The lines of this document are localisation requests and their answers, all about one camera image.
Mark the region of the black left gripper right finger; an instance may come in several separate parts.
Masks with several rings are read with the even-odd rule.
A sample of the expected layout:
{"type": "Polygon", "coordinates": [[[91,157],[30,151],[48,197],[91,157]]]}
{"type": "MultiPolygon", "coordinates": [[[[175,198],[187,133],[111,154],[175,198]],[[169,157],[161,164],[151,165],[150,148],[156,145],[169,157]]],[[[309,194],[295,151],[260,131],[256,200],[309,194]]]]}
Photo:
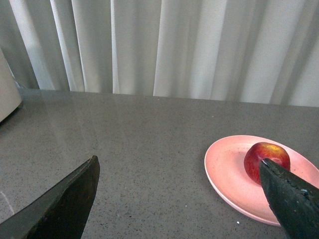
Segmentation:
{"type": "Polygon", "coordinates": [[[270,159],[259,163],[270,209],[291,239],[319,237],[319,189],[270,159]]]}

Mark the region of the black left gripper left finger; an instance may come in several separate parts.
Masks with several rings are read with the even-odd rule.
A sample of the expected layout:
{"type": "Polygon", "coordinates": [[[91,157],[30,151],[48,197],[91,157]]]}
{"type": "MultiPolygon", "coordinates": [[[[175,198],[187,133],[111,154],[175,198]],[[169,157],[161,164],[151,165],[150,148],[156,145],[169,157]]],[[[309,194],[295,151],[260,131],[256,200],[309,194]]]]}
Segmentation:
{"type": "Polygon", "coordinates": [[[27,207],[0,225],[2,239],[79,239],[93,206],[100,176],[92,156],[27,207]]]}

